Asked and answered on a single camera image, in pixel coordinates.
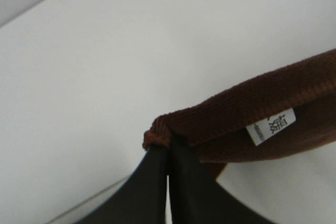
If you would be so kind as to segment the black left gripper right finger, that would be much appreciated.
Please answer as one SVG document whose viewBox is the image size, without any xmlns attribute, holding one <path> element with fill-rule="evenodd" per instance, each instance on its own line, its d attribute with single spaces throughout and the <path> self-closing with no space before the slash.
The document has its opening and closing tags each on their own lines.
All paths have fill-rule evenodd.
<svg viewBox="0 0 336 224">
<path fill-rule="evenodd" d="M 170 154 L 173 223 L 259 223 L 258 215 L 223 190 L 177 134 Z"/>
</svg>

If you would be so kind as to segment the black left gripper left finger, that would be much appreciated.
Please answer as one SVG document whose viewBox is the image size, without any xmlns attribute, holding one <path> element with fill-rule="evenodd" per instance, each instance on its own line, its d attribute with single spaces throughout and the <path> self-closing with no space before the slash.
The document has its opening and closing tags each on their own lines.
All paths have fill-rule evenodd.
<svg viewBox="0 0 336 224">
<path fill-rule="evenodd" d="M 152 146 L 125 184 L 83 223 L 166 223 L 168 149 Z"/>
</svg>

